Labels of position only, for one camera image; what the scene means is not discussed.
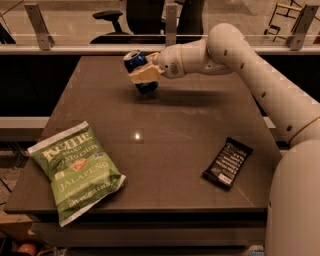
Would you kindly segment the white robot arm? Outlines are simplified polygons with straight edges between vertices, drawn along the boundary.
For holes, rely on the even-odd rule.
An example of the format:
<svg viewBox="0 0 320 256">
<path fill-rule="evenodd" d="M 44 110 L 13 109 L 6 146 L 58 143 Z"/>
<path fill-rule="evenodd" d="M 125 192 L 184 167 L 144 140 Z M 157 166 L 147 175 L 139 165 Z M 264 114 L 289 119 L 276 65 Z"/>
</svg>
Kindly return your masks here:
<svg viewBox="0 0 320 256">
<path fill-rule="evenodd" d="M 138 84 L 189 73 L 235 72 L 290 145 L 273 175 L 265 256 L 320 256 L 320 103 L 264 61 L 233 25 L 146 57 L 129 72 Z"/>
</svg>

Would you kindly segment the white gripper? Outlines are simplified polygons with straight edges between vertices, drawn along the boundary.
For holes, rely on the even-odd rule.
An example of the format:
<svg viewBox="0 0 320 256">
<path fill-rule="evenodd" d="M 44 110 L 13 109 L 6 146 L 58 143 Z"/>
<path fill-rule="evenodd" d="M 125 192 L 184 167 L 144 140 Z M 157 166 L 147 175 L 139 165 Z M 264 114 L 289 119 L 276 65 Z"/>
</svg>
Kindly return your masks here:
<svg viewBox="0 0 320 256">
<path fill-rule="evenodd" d="M 181 44 L 172 45 L 166 47 L 160 53 L 148 54 L 146 60 L 151 64 L 137 67 L 128 74 L 129 79 L 134 84 L 140 84 L 158 81 L 161 75 L 169 79 L 183 77 L 184 68 L 181 47 Z"/>
</svg>

